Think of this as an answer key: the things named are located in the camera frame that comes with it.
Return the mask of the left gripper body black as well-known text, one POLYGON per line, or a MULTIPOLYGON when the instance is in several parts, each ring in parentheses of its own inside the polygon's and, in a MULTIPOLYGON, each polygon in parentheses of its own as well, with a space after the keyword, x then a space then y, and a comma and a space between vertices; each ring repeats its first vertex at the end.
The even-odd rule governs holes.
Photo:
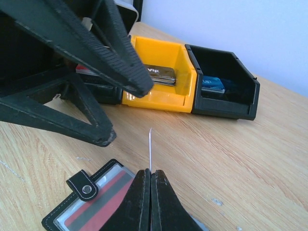
POLYGON ((20 29, 13 18, 0 13, 0 96, 17 92, 35 83, 32 78, 69 63, 62 55, 20 29))

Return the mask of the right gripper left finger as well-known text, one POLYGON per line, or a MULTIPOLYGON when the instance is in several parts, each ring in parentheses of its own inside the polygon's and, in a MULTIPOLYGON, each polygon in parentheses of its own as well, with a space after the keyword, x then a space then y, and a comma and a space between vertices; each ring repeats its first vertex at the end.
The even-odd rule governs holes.
POLYGON ((150 170, 139 170, 118 209, 102 231, 149 231, 151 225, 150 170))

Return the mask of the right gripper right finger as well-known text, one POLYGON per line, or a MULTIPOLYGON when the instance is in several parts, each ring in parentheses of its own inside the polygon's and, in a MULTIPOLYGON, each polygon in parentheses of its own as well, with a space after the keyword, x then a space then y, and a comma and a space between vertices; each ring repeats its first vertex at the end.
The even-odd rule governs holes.
POLYGON ((151 175, 153 231, 206 231, 182 206, 164 171, 151 175))

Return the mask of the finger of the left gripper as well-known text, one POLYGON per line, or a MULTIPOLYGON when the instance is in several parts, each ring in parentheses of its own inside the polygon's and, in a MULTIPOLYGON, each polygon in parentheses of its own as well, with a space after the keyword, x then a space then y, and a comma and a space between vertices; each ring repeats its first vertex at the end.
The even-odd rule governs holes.
POLYGON ((41 72, 0 84, 0 119, 3 122, 52 131, 100 147, 116 138, 113 124, 79 74, 68 69, 41 72), (59 94, 74 104, 88 122, 47 107, 59 94))
POLYGON ((0 10, 30 35, 67 59, 82 64, 100 78, 142 98, 154 86, 128 38, 113 0, 80 1, 92 8, 95 36, 63 0, 2 0, 0 10))

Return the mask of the black leather card holder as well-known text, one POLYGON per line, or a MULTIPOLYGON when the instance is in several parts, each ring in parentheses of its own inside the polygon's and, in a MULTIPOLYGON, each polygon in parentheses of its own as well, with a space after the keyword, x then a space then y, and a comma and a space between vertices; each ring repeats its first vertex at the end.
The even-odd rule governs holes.
MULTIPOLYGON (((42 226, 48 231, 68 231, 68 228, 64 226, 64 220, 86 202, 93 201, 103 186, 111 181, 121 170, 128 172, 133 179, 137 174, 130 171, 117 160, 111 159, 93 175, 88 175, 84 170, 73 175, 67 180, 67 185, 72 191, 71 194, 42 220, 42 226)), ((152 209, 150 208, 150 210, 150 231, 153 231, 152 209)))

